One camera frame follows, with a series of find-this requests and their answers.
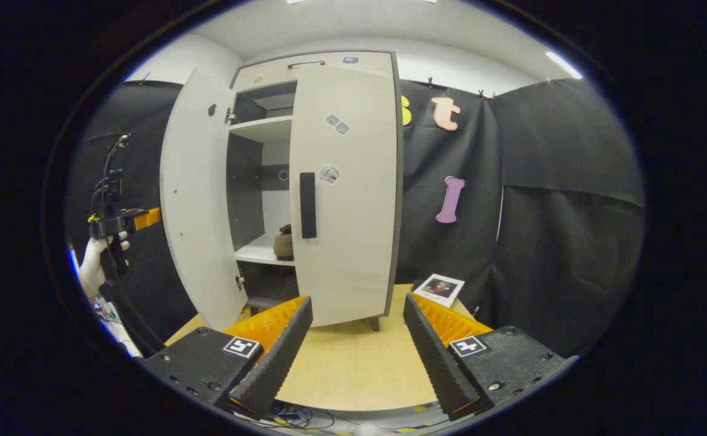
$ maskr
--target open cabinet door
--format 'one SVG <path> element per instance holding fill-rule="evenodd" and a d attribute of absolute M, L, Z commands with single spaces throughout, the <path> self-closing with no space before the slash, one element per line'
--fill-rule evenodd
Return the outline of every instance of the open cabinet door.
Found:
<path fill-rule="evenodd" d="M 235 92 L 196 69 L 168 119 L 160 157 L 165 237 L 187 295 L 210 328 L 223 331 L 246 305 L 237 281 L 226 198 L 226 157 Z"/>
<path fill-rule="evenodd" d="M 397 131 L 393 78 L 332 67 L 299 75 L 289 195 L 297 282 L 313 298 L 312 326 L 384 312 L 401 177 Z M 303 215 L 309 208 L 312 225 Z"/>

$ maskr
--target wooden table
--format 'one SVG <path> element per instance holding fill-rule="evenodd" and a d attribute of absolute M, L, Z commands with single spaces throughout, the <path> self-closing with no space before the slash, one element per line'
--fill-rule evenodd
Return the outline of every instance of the wooden table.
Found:
<path fill-rule="evenodd" d="M 320 326 L 307 331 L 277 400 L 338 411 L 380 411 L 437 401 L 429 376 L 404 324 L 404 298 L 412 285 L 395 285 L 392 308 L 381 331 L 368 320 Z M 459 300 L 452 309 L 472 318 Z M 249 317 L 249 309 L 238 320 Z M 192 318 L 165 343 L 199 326 Z"/>

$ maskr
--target human hand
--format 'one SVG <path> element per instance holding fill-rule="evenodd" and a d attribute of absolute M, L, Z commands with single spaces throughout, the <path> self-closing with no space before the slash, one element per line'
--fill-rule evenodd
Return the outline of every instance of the human hand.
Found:
<path fill-rule="evenodd" d="M 127 232 L 119 232 L 119 244 L 122 250 L 125 251 L 130 247 L 127 239 Z M 101 253 L 113 240 L 113 237 L 94 239 L 90 238 L 85 248 L 85 257 L 82 260 L 82 265 L 79 266 L 79 283 L 85 288 L 91 302 L 94 300 L 94 295 L 102 284 L 107 281 L 104 275 L 104 268 L 101 266 Z"/>

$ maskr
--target cabinet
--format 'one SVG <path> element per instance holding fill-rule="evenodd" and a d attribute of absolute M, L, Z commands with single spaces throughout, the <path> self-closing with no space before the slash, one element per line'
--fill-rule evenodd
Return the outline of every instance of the cabinet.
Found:
<path fill-rule="evenodd" d="M 393 57 L 304 53 L 243 66 L 231 88 L 199 70 L 182 88 L 160 203 L 209 326 L 298 295 L 312 297 L 312 326 L 389 312 L 403 176 Z M 288 223 L 294 259 L 279 260 L 273 242 Z"/>

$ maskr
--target cabinet handle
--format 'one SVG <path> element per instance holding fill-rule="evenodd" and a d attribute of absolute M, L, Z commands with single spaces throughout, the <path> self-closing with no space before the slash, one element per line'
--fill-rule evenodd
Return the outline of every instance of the cabinet handle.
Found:
<path fill-rule="evenodd" d="M 326 62 L 324 62 L 324 61 L 298 62 L 297 64 L 289 64 L 289 65 L 287 66 L 287 68 L 288 68 L 288 69 L 292 69 L 292 68 L 294 68 L 294 67 L 296 67 L 296 66 L 298 66 L 298 65 L 302 65 L 302 64 L 319 64 L 319 65 L 326 65 Z"/>
<path fill-rule="evenodd" d="M 303 239 L 315 237 L 315 173 L 300 173 L 300 226 Z"/>

